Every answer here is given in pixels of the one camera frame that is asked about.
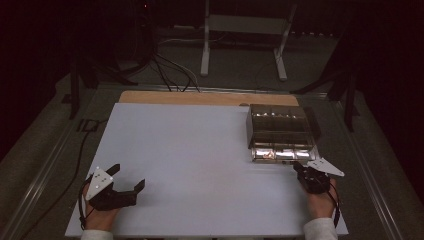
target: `dark background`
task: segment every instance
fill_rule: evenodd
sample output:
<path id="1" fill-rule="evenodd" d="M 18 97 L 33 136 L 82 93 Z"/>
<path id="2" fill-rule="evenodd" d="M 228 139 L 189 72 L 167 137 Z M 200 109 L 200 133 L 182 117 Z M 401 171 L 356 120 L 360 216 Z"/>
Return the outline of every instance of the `dark background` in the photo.
<path id="1" fill-rule="evenodd" d="M 98 42 L 102 33 L 96 22 L 99 1 L 24 0 L 2 1 L 0 5 L 0 159 L 36 118 L 55 94 L 55 83 L 69 73 L 69 56 L 78 39 Z M 243 1 L 239 10 L 254 15 L 254 1 Z M 299 1 L 304 15 L 311 15 L 308 1 Z M 365 53 L 361 60 L 358 89 L 366 97 L 369 108 L 387 136 L 406 175 L 424 200 L 420 189 L 424 146 L 423 29 L 424 11 L 419 1 L 321 1 L 355 8 L 356 14 L 342 36 L 326 71 L 351 64 L 352 56 Z M 175 24 L 200 27 L 204 3 L 198 0 L 149 1 L 152 13 L 162 27 Z M 269 15 L 273 12 L 271 1 Z M 216 5 L 216 11 L 228 8 Z M 261 14 L 267 9 L 260 9 Z M 297 16 L 293 24 L 296 34 L 310 28 Z M 107 49 L 108 42 L 98 42 Z"/>

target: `metal box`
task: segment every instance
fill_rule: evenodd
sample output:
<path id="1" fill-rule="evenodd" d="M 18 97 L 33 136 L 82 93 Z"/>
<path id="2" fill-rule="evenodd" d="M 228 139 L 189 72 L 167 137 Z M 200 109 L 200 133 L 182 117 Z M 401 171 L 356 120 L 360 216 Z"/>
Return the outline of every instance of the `metal box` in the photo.
<path id="1" fill-rule="evenodd" d="M 291 164 L 316 159 L 319 128 L 313 131 L 310 122 L 316 123 L 311 109 L 251 104 L 246 127 L 253 161 Z"/>

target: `floor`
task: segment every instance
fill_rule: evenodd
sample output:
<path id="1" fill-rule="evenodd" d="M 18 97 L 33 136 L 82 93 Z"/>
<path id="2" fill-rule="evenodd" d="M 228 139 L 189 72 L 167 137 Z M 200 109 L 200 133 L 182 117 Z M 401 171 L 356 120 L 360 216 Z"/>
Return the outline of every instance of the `floor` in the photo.
<path id="1" fill-rule="evenodd" d="M 272 54 L 272 46 L 228 47 L 224 41 L 212 45 L 208 77 L 200 77 L 202 44 L 199 41 L 167 41 L 158 52 L 183 65 L 196 75 L 200 91 L 288 93 L 319 78 L 337 40 L 304 36 L 290 37 L 283 52 L 288 75 L 281 82 Z M 130 66 L 131 62 L 121 62 Z M 76 120 L 68 120 L 70 106 L 62 104 L 69 93 L 69 76 L 58 82 L 57 94 L 43 109 L 31 127 L 4 158 L 0 165 L 0 229 L 1 239 L 70 239 L 64 237 L 70 214 L 76 203 L 79 184 L 86 177 L 96 153 L 105 125 L 97 132 L 78 132 L 79 119 L 107 119 L 122 91 L 127 89 L 166 90 L 155 72 L 154 64 L 129 77 L 136 87 L 121 86 L 99 74 L 97 90 L 83 91 L 81 109 Z M 179 86 L 186 76 L 166 69 L 168 77 Z M 360 116 L 354 119 L 354 133 L 349 133 L 340 116 L 342 103 L 328 102 L 322 86 L 299 96 L 302 106 L 311 106 L 319 113 L 317 119 L 323 138 L 319 142 L 322 155 L 335 159 L 349 173 L 340 179 L 343 196 L 342 212 L 350 234 L 342 239 L 421 239 L 424 236 L 424 211 L 408 184 L 387 140 L 384 138 L 361 93 L 355 106 Z M 188 89 L 195 91 L 194 85 Z M 78 153 L 83 151 L 77 174 Z M 57 196 L 70 185 L 57 205 L 34 226 Z"/>

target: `wooden board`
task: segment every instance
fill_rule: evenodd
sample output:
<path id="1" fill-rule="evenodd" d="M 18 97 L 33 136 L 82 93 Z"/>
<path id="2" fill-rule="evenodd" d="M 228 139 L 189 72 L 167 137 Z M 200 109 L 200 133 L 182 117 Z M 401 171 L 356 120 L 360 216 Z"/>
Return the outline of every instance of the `wooden board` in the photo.
<path id="1" fill-rule="evenodd" d="M 256 103 L 299 106 L 296 97 L 292 95 L 247 93 L 125 91 L 122 93 L 119 102 L 221 106 L 239 106 Z"/>

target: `human hand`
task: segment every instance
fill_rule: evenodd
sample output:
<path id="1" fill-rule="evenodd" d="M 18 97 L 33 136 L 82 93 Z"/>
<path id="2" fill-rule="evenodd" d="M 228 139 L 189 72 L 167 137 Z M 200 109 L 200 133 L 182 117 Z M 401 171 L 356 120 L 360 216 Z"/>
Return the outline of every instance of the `human hand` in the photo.
<path id="1" fill-rule="evenodd" d="M 336 180 L 330 179 L 330 183 L 334 186 L 334 188 L 336 187 Z M 338 201 L 337 194 L 334 188 L 330 187 L 330 194 L 331 196 L 333 196 L 333 198 L 337 202 Z M 328 196 L 328 193 L 326 192 L 321 194 L 307 193 L 307 195 L 308 195 L 308 209 L 313 219 L 331 218 L 333 216 L 333 211 L 336 206 L 334 205 L 334 202 L 330 198 L 330 196 Z"/>
<path id="2" fill-rule="evenodd" d="M 83 194 L 84 200 L 87 195 L 89 184 L 84 186 Z M 113 209 L 109 211 L 97 211 L 90 203 L 85 200 L 85 214 L 86 214 L 86 230 L 102 230 L 110 232 L 112 230 L 113 222 L 115 221 L 118 212 L 121 209 Z"/>

